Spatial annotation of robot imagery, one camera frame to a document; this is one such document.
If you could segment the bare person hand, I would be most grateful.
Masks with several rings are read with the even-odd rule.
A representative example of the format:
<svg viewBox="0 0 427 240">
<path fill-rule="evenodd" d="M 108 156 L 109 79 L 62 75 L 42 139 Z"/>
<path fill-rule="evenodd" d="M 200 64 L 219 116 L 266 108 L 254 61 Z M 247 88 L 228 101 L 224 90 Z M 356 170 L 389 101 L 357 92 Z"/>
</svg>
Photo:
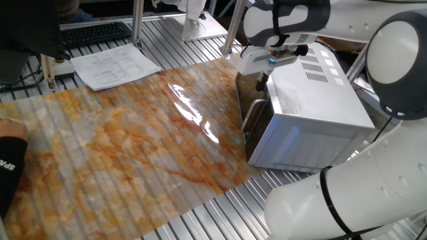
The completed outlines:
<svg viewBox="0 0 427 240">
<path fill-rule="evenodd" d="M 1 119 L 0 137 L 16 137 L 26 141 L 28 139 L 28 130 L 22 123 L 9 119 Z"/>
</svg>

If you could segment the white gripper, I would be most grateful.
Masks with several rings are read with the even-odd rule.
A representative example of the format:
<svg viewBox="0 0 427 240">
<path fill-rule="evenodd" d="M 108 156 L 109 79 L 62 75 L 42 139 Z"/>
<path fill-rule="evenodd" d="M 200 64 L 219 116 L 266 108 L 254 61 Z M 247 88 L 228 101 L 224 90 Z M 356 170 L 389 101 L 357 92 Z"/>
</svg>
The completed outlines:
<svg viewBox="0 0 427 240">
<path fill-rule="evenodd" d="M 263 72 L 258 77 L 256 83 L 256 91 L 264 91 L 264 84 L 268 81 L 270 70 L 278 66 L 277 62 L 271 60 L 271 53 L 265 47 L 254 47 L 248 45 L 244 47 L 240 56 L 238 57 L 236 69 L 242 75 L 249 75 L 252 73 Z"/>
</svg>

